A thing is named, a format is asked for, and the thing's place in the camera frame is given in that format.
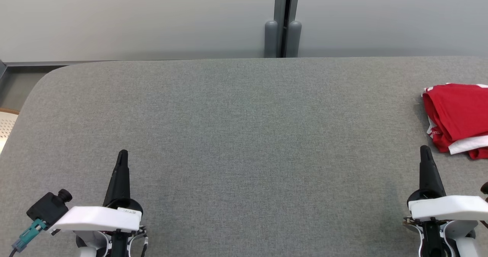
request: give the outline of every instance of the folded clothing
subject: folded clothing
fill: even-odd
[[[427,134],[439,151],[488,158],[488,85],[446,84],[422,93]]]

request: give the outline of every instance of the white perforated basket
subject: white perforated basket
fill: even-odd
[[[0,111],[0,153],[14,127],[18,115]]]

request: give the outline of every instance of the white label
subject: white label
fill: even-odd
[[[141,218],[143,217],[143,213],[138,210],[127,209],[127,208],[117,208],[117,210],[127,212],[127,213],[137,214],[139,216],[139,220],[141,220]]]

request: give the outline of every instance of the robotic arm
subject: robotic arm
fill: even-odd
[[[142,257],[148,247],[148,235],[141,226],[143,209],[130,198],[128,152],[119,152],[103,206],[78,207],[68,210],[65,203],[73,197],[62,189],[58,195],[47,193],[27,211],[34,221],[12,245],[10,254],[23,251],[40,232],[55,235],[60,230],[77,235],[79,257],[130,257],[132,242],[144,238]]]
[[[477,247],[474,228],[478,220],[484,223],[488,219],[488,203],[478,196],[446,196],[428,146],[420,147],[420,159],[419,189],[408,198],[411,217],[403,222],[420,234],[418,256],[484,256]]]

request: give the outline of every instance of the gray table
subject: gray table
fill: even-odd
[[[471,57],[215,59],[63,67],[35,86],[0,156],[2,255],[25,211],[66,188],[101,205],[129,151],[147,256],[413,257],[401,225],[431,144],[420,92],[488,84]],[[434,149],[448,194],[480,195],[488,162]],[[477,228],[488,252],[487,231]],[[22,256],[69,255],[74,234]]]

